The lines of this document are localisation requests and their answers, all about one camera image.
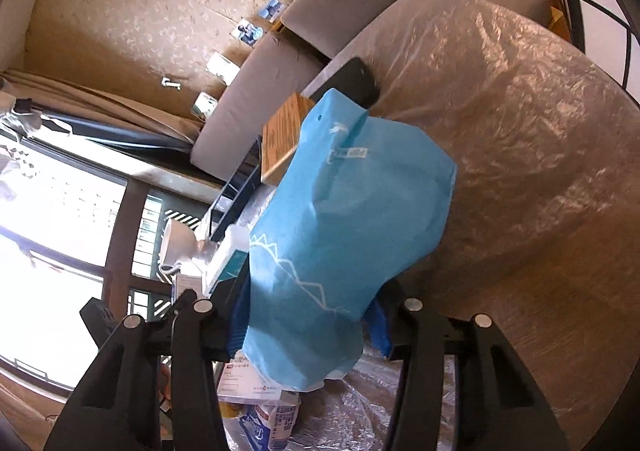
blue fabric bag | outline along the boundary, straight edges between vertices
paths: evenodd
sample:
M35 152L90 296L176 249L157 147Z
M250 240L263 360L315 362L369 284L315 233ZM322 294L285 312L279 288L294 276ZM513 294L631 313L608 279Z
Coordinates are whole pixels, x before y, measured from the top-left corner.
M380 287L440 241L455 177L422 130L327 92L251 233L243 351L258 372L298 391L348 373Z

framed photo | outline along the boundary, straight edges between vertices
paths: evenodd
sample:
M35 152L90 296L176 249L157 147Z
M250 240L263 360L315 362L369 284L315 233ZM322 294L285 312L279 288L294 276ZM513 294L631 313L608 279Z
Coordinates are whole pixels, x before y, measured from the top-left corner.
M231 35L236 39L241 40L246 45L254 46L258 39L264 35L264 30L263 28L242 19L232 31Z
M269 0L267 4L258 11L258 16L266 19L269 23L276 21L278 16L284 12L287 5L280 0Z
M191 114L201 121L207 122L207 119L213 114L217 105L218 100L216 98L211 97L205 92L201 92L191 108Z
M207 72L222 79L227 86L233 82L239 71L240 66L229 61L220 52L214 52L207 63Z

plastic cover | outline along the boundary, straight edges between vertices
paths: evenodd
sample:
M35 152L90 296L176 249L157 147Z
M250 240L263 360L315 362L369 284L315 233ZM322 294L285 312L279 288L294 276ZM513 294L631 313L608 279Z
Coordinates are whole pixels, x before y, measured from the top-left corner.
M401 281L445 315L492 315L581 449L640 354L625 302L640 297L638 109L573 46L482 0L396 2L305 94L356 56L380 86L371 114L421 127L459 168L440 246ZM454 432L446 370L440 449ZM366 351L302 395L288 449L380 449L398 376Z

window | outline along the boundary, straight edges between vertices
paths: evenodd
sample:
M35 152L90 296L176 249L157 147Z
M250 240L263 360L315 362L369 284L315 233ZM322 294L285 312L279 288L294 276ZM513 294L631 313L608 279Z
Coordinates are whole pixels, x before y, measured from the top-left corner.
M0 355L47 382L74 387L97 354L78 312L100 298L102 279L27 256L0 237Z
M162 200L148 196L145 209L140 220L140 230L138 231L138 242L133 255L133 265L131 272L140 277L151 277L154 254L156 253L156 239L158 237L160 212Z
M16 198L2 203L0 225L67 256L104 265L125 181L72 167L1 139L34 166L31 178L12 180Z
M128 314L138 314L147 321L160 319L171 306L171 298L149 294L139 290L129 290Z

gray sofa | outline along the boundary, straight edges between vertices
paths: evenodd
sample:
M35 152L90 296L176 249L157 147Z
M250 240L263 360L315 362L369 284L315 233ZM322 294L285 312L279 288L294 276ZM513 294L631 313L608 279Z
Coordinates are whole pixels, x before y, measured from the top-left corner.
M282 15L286 27L256 45L191 152L191 163L229 179L262 127L293 92L301 92L322 68L397 0L295 0ZM547 0L488 0L543 26Z

